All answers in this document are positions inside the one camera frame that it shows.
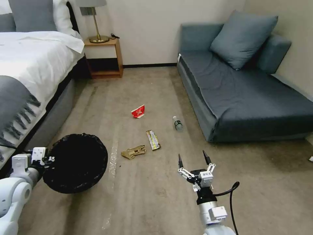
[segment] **nightstand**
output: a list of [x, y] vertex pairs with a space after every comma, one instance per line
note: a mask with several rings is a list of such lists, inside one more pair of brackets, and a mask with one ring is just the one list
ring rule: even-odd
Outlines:
[[88, 67], [93, 79], [123, 76], [123, 60], [118, 39], [110, 39], [104, 43], [91, 43], [86, 39], [84, 43]]

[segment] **sofa armrest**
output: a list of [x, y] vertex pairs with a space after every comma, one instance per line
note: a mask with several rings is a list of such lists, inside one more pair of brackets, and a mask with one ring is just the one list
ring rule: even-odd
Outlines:
[[208, 50], [223, 24], [182, 24], [179, 51]]
[[290, 46], [291, 41], [272, 34], [263, 45], [257, 67], [268, 74], [275, 73]]

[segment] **wall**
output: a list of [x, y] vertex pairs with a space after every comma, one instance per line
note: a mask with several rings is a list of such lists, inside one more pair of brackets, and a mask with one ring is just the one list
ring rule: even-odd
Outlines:
[[[95, 35], [92, 16], [69, 0], [83, 38]], [[181, 23], [223, 22], [245, 0], [107, 0], [96, 8], [99, 31], [119, 36], [124, 64], [175, 63]]]
[[[285, 83], [312, 100], [313, 97], [313, 1], [246, 0], [244, 11], [278, 15], [274, 29], [292, 41], [277, 73]], [[308, 138], [313, 144], [313, 136]]]

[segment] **red wrapper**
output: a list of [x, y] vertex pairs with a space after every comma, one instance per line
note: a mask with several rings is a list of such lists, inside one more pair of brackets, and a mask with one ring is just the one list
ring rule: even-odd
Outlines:
[[131, 114], [134, 118], [141, 118], [144, 116], [144, 104], [133, 111], [131, 111]]

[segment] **white bedsheet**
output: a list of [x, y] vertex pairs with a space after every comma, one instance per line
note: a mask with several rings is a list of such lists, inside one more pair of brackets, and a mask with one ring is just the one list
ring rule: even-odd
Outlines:
[[[58, 84], [67, 76], [83, 56], [81, 39], [60, 32], [0, 33], [0, 75], [19, 80], [40, 102], [39, 108], [32, 106], [36, 117], [29, 115], [31, 123], [27, 130], [19, 125], [15, 128], [23, 133], [20, 140], [5, 134], [5, 138], [19, 145], [33, 126], [45, 114], [45, 108], [56, 92]], [[0, 147], [5, 161], [14, 152]]]

